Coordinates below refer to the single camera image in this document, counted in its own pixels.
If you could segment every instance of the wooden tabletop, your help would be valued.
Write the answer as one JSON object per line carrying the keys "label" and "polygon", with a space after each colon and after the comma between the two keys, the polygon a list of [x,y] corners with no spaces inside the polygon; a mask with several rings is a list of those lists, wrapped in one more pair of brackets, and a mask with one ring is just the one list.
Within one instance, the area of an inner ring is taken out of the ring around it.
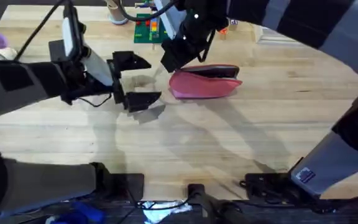
{"label": "wooden tabletop", "polygon": [[[0,32],[20,49],[50,6],[8,6]],[[251,172],[286,172],[307,155],[358,95],[358,75],[308,47],[257,45],[242,22],[213,42],[207,62],[238,65],[244,83],[230,97],[176,100],[159,45],[134,44],[134,23],[115,26],[106,7],[77,7],[86,42],[105,59],[133,50],[153,68],[125,72],[127,91],[158,90],[150,110],[128,114],[113,100],[100,108],[59,98],[0,116],[0,151],[26,162],[103,162],[111,172],[145,174],[145,197],[185,197],[187,184],[205,184],[217,198],[246,198],[237,186]],[[134,14],[135,9],[128,9]],[[49,60],[48,41],[62,38],[60,8],[33,40],[23,62]],[[90,97],[94,103],[105,96]],[[358,194],[358,174],[325,198]]]}

